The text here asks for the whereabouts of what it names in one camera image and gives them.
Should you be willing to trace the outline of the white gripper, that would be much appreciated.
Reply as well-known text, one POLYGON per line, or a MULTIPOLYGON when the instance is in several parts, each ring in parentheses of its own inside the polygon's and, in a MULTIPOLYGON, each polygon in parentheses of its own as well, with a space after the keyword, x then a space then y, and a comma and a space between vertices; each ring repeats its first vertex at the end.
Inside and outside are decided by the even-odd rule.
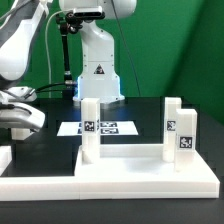
POLYGON ((45 121, 40 110, 20 102, 0 101, 0 128, 19 128, 39 131, 45 121))

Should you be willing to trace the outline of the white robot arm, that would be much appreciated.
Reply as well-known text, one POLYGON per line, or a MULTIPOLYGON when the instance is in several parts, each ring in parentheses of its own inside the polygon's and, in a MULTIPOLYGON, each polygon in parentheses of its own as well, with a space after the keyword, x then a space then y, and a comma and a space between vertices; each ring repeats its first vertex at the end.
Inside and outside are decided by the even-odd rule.
MULTIPOLYGON (((21 93, 17 83, 29 65, 34 38, 54 0, 14 0, 0 17, 0 128, 39 131, 45 114, 27 104, 33 91, 21 93)), ((137 0, 59 0, 65 15, 64 34, 79 33, 83 70, 78 77, 77 101, 96 97, 102 103, 124 98, 114 69, 114 39, 96 22, 120 19, 134 13, 137 0)))

